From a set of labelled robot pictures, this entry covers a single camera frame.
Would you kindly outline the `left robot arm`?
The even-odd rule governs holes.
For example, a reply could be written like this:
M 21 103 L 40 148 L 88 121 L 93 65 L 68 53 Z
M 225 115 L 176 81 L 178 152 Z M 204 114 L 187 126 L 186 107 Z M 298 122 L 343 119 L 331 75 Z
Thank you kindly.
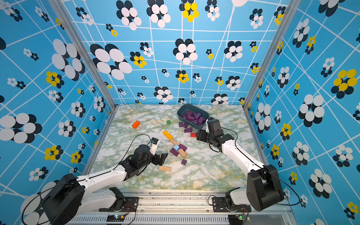
M 75 177 L 67 174 L 46 190 L 41 202 L 51 225 L 64 225 L 73 217 L 93 210 L 120 212 L 125 209 L 125 197 L 111 184 L 129 180 L 141 174 L 149 164 L 162 166 L 167 153 L 158 155 L 158 139 L 151 145 L 141 144 L 135 152 L 117 165 L 93 174 Z

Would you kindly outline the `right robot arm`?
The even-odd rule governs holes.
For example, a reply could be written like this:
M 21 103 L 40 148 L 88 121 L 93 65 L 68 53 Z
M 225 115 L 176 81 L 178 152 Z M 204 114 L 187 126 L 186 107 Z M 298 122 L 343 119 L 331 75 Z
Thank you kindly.
M 216 147 L 228 156 L 247 176 L 246 193 L 235 188 L 226 193 L 228 207 L 250 204 L 256 211 L 262 211 L 284 200 L 285 195 L 274 166 L 256 160 L 240 146 L 230 134 L 199 130 L 196 139 Z

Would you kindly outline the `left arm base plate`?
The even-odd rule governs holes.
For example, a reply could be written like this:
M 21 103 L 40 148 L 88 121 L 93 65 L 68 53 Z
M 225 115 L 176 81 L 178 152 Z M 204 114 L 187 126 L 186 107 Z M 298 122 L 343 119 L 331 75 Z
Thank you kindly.
M 101 208 L 100 212 L 136 212 L 139 204 L 138 197 L 124 197 L 117 200 L 110 208 Z

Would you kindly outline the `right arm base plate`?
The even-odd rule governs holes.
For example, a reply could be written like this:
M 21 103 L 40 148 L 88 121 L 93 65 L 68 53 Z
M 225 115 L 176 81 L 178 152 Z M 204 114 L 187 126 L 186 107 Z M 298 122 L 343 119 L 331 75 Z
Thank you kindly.
M 208 204 L 212 206 L 215 213 L 240 213 L 247 214 L 252 212 L 251 206 L 242 204 L 229 206 L 224 197 L 210 196 Z

